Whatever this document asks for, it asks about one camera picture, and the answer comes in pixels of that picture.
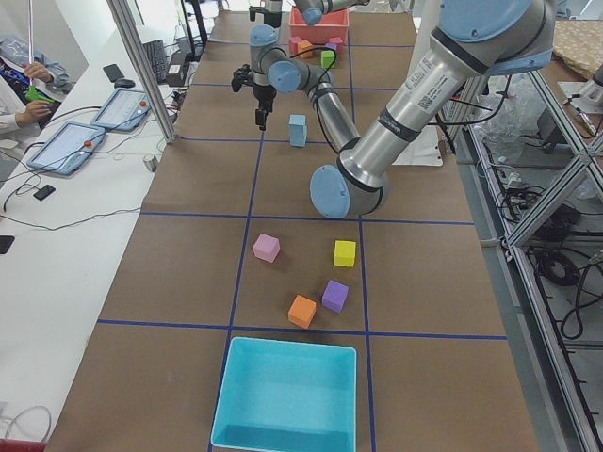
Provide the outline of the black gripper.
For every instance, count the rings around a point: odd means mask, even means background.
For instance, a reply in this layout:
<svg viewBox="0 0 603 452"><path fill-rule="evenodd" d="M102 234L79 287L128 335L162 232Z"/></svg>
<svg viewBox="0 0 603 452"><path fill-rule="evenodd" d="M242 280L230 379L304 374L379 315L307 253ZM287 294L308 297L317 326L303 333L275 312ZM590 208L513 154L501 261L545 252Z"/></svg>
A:
<svg viewBox="0 0 603 452"><path fill-rule="evenodd" d="M253 95L258 101L258 108L255 110L255 124L260 131L265 131L268 118L267 111L272 110L276 89L272 85L255 85Z"/></svg>

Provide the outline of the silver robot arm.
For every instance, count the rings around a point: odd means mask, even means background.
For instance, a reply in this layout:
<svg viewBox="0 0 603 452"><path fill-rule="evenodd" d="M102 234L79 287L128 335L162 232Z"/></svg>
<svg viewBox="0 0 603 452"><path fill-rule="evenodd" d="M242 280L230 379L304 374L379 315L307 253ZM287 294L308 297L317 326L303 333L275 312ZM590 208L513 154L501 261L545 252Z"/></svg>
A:
<svg viewBox="0 0 603 452"><path fill-rule="evenodd" d="M318 24L324 16L332 12L356 6L366 6L369 1L354 0L298 0L293 1L293 6L300 13L307 25ZM275 28L281 26L283 1L261 1L259 7L249 7L250 19L253 21L256 14L264 16L264 23Z"/></svg>
<svg viewBox="0 0 603 452"><path fill-rule="evenodd" d="M388 168L468 79L525 73L552 55L557 5L553 1L438 1L429 48L364 134L359 134L333 89L329 73L286 54L276 30L255 25L249 34L251 84L265 126L276 93L303 91L335 145L333 165L316 169L310 198L326 218L377 210L389 192Z"/></svg>

